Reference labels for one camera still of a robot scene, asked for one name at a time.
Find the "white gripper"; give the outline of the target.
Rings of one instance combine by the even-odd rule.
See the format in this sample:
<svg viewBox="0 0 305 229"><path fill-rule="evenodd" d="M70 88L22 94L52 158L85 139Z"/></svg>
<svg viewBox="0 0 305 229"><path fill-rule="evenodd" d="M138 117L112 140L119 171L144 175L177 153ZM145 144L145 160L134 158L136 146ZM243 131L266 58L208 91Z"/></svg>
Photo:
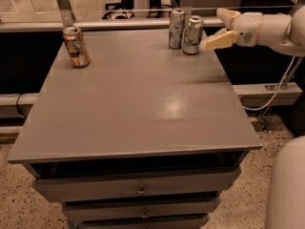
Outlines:
<svg viewBox="0 0 305 229"><path fill-rule="evenodd" d="M218 8L216 16L232 31L221 29L215 34L201 40L201 51L213 51L231 47L235 42L238 46L253 47L257 43L257 37L262 23L261 12L244 12Z"/></svg>

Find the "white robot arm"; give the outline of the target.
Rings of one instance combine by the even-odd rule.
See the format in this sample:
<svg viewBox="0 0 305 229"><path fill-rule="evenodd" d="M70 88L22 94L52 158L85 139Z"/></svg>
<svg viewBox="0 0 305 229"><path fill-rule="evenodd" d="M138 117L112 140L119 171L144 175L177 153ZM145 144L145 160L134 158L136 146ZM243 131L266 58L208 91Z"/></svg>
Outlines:
<svg viewBox="0 0 305 229"><path fill-rule="evenodd" d="M305 54L305 7L293 14L263 14L219 8L225 27L201 40L199 49L267 46L290 56ZM265 229L305 229L305 136L287 142L272 170Z"/></svg>

